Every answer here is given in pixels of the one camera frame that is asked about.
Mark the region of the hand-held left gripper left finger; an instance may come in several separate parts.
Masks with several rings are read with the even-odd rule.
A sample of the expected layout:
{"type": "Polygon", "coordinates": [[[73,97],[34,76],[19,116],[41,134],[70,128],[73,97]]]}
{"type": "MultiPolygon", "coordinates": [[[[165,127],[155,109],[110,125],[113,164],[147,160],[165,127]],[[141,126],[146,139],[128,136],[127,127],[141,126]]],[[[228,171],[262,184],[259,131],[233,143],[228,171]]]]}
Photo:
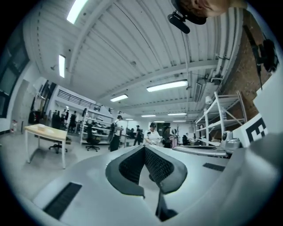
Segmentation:
{"type": "Polygon", "coordinates": [[[120,193],[145,197],[139,185],[140,174],[145,164],[145,148],[138,146],[110,161],[105,170],[109,183],[120,193]]]}

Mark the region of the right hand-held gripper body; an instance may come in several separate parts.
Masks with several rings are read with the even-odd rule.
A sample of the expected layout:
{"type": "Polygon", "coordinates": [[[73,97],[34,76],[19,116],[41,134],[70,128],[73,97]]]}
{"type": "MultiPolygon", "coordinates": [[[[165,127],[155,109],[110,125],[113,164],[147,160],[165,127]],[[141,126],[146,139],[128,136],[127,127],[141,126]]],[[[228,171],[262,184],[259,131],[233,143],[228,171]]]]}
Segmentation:
{"type": "Polygon", "coordinates": [[[273,74],[264,84],[263,90],[257,91],[253,100],[258,114],[235,129],[225,132],[220,146],[175,147],[174,151],[204,156],[225,156],[234,150],[248,147],[252,142],[264,138],[267,134],[283,133],[283,74],[273,74]]]}

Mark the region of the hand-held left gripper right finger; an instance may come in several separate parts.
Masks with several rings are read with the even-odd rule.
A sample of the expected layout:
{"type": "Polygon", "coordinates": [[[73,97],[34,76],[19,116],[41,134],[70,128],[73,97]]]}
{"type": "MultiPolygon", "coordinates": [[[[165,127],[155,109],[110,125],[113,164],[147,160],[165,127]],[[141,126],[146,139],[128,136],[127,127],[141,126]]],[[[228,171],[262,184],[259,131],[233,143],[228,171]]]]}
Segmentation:
{"type": "Polygon", "coordinates": [[[181,187],[187,177],[187,168],[181,161],[153,147],[145,146],[144,150],[149,178],[159,188],[155,215],[164,222],[178,214],[175,210],[168,208],[165,196],[176,192],[181,187]]]}

